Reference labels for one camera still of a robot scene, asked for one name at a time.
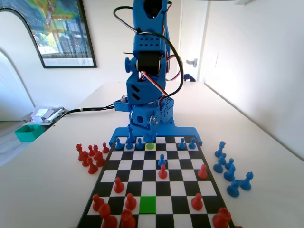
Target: teal container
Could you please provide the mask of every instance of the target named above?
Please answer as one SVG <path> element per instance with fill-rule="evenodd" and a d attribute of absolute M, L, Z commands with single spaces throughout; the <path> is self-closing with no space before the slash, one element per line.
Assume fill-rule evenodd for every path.
<path fill-rule="evenodd" d="M 15 131 L 15 134 L 17 135 L 20 142 L 23 143 L 31 143 L 35 141 L 42 133 L 44 132 L 44 128 L 39 125 L 25 125 L 18 130 Z"/>

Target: red pawn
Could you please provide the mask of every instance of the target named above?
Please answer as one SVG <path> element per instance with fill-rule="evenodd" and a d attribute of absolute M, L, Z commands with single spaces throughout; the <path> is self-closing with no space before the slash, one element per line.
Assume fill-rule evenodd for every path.
<path fill-rule="evenodd" d="M 136 207 L 136 204 L 137 204 L 137 202 L 136 202 L 136 199 L 133 197 L 133 194 L 128 193 L 125 207 L 129 210 L 134 210 L 134 208 Z"/>
<path fill-rule="evenodd" d="M 96 165 L 93 164 L 93 159 L 91 157 L 88 157 L 87 158 L 87 163 L 89 163 L 90 167 L 89 169 L 87 170 L 88 173 L 90 174 L 94 174 L 97 172 L 98 170 L 98 167 Z"/>
<path fill-rule="evenodd" d="M 203 208 L 203 202 L 201 201 L 201 194 L 196 193 L 195 197 L 191 200 L 191 205 L 195 210 L 201 210 Z"/>
<path fill-rule="evenodd" d="M 115 178 L 115 186 L 114 186 L 114 191 L 116 193 L 121 193 L 124 190 L 124 183 L 120 181 L 119 177 Z"/>
<path fill-rule="evenodd" d="M 231 214 L 227 208 L 220 208 L 218 214 L 213 216 L 212 223 L 214 228 L 228 228 L 231 221 Z"/>
<path fill-rule="evenodd" d="M 207 165 L 202 164 L 201 169 L 198 170 L 198 176 L 202 179 L 206 179 L 208 177 L 207 174 Z"/>
<path fill-rule="evenodd" d="M 115 228 L 117 226 L 117 218 L 113 215 L 110 215 L 111 210 L 109 204 L 107 203 L 103 204 L 99 208 L 98 213 L 100 217 L 104 219 L 102 228 Z"/>
<path fill-rule="evenodd" d="M 132 215 L 132 212 L 128 209 L 124 209 L 121 214 L 120 228 L 135 228 L 136 222 Z"/>
<path fill-rule="evenodd" d="M 167 171 L 166 171 L 166 166 L 163 164 L 161 165 L 161 170 L 158 172 L 158 176 L 161 178 L 161 179 L 165 179 L 167 177 Z"/>
<path fill-rule="evenodd" d="M 100 198 L 98 194 L 93 196 L 93 210 L 98 211 L 99 208 L 105 203 L 103 198 Z"/>

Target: white table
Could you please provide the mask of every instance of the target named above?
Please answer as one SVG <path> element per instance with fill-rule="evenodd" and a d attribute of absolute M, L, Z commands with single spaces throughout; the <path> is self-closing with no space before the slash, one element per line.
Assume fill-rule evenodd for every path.
<path fill-rule="evenodd" d="M 173 90 L 171 83 L 166 89 Z M 111 104 L 126 94 L 125 83 L 101 86 L 80 107 Z M 244 228 L 299 228 L 304 224 L 304 162 L 258 128 L 210 89 L 185 83 L 174 97 L 177 126 L 195 126 L 208 164 L 225 141 L 236 179 L 253 171 L 252 190 L 227 194 L 229 182 L 211 168 L 235 225 Z M 70 114 L 42 134 L 22 154 L 0 167 L 1 228 L 76 227 L 98 174 L 89 175 L 75 145 L 102 146 L 128 113 L 114 110 Z"/>

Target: blue pawn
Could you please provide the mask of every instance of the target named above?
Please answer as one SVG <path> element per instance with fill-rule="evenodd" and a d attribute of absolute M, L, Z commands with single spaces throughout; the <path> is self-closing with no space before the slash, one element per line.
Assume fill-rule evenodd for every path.
<path fill-rule="evenodd" d="M 238 197 L 239 191 L 238 188 L 241 185 L 242 180 L 234 180 L 230 186 L 227 187 L 227 192 L 232 197 Z"/>
<path fill-rule="evenodd" d="M 184 138 L 180 139 L 179 149 L 180 150 L 185 150 L 186 149 L 186 144 L 185 144 L 185 139 Z"/>
<path fill-rule="evenodd" d="M 228 181 L 234 181 L 234 171 L 236 170 L 236 167 L 234 164 L 230 166 L 229 171 L 224 172 L 224 178 Z"/>
<path fill-rule="evenodd" d="M 222 162 L 223 162 L 223 157 L 219 157 L 219 159 L 218 159 L 218 164 L 215 164 L 214 166 L 213 166 L 213 169 L 214 169 L 214 171 L 215 172 L 218 172 L 218 173 L 222 173 L 223 172 L 223 167 L 222 167 Z"/>
<path fill-rule="evenodd" d="M 190 149 L 195 149 L 196 145 L 195 145 L 195 138 L 191 139 L 191 143 L 189 143 L 189 148 Z"/>
<path fill-rule="evenodd" d="M 124 146 L 120 143 L 120 139 L 116 139 L 115 149 L 121 150 Z"/>
<path fill-rule="evenodd" d="M 144 144 L 142 143 L 142 139 L 141 138 L 138 138 L 138 144 L 136 145 L 136 148 L 138 150 L 143 150 Z"/>
<path fill-rule="evenodd" d="M 251 189 L 251 184 L 249 183 L 250 180 L 253 178 L 253 173 L 252 172 L 248 172 L 246 174 L 246 179 L 243 180 L 242 184 L 241 184 L 241 188 L 249 191 Z"/>
<path fill-rule="evenodd" d="M 234 162 L 234 159 L 230 158 L 229 159 L 229 163 L 226 163 L 225 168 L 228 169 L 228 170 L 230 170 L 230 166 L 233 164 L 233 162 Z"/>
<path fill-rule="evenodd" d="M 220 157 L 222 155 L 222 152 L 223 152 L 223 148 L 225 147 L 226 143 L 224 141 L 220 141 L 219 142 L 219 149 L 217 151 L 215 151 L 214 155 L 216 157 Z"/>
<path fill-rule="evenodd" d="M 165 156 L 163 154 L 161 154 L 161 158 L 158 160 L 157 164 L 159 167 L 161 167 L 162 165 L 165 165 L 167 164 L 166 160 L 164 160 Z"/>

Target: pawn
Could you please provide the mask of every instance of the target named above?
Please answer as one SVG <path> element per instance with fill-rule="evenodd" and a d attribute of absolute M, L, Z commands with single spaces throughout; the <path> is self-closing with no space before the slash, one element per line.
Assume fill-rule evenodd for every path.
<path fill-rule="evenodd" d="M 207 174 L 207 165 L 202 164 L 201 169 L 198 170 L 198 177 L 200 177 L 202 179 L 206 179 L 208 177 L 208 174 Z"/>
<path fill-rule="evenodd" d="M 234 162 L 234 159 L 233 159 L 233 158 L 230 158 L 230 159 L 229 159 L 229 162 L 225 164 L 225 168 L 229 170 L 229 169 L 230 169 L 230 166 L 233 164 L 233 162 Z"/>
<path fill-rule="evenodd" d="M 186 144 L 185 144 L 185 139 L 184 138 L 180 139 L 179 149 L 180 150 L 185 150 L 186 149 Z"/>
<path fill-rule="evenodd" d="M 105 203 L 103 198 L 100 198 L 98 194 L 93 196 L 93 210 L 98 211 L 99 208 Z"/>
<path fill-rule="evenodd" d="M 200 193 L 196 193 L 195 197 L 191 200 L 191 205 L 195 210 L 201 210 L 203 208 L 202 196 Z"/>
<path fill-rule="evenodd" d="M 103 147 L 104 147 L 103 150 L 102 150 L 103 153 L 109 153 L 110 149 L 106 146 L 105 142 L 103 143 Z"/>
<path fill-rule="evenodd" d="M 93 159 L 91 157 L 88 157 L 87 158 L 87 163 L 89 163 L 90 167 L 89 169 L 87 170 L 88 173 L 90 174 L 94 174 L 97 172 L 98 170 L 98 167 L 96 165 L 93 164 Z"/>
<path fill-rule="evenodd" d="M 133 194 L 128 193 L 125 207 L 129 210 L 134 210 L 134 208 L 136 207 L 136 204 L 137 204 L 137 202 L 136 202 L 136 199 L 133 197 Z"/>
<path fill-rule="evenodd" d="M 166 171 L 166 166 L 165 165 L 161 165 L 161 170 L 158 172 L 158 176 L 161 179 L 165 179 L 167 177 L 168 173 Z"/>
<path fill-rule="evenodd" d="M 124 183 L 120 181 L 119 177 L 115 178 L 115 186 L 114 186 L 114 191 L 116 193 L 121 193 L 124 190 Z"/>

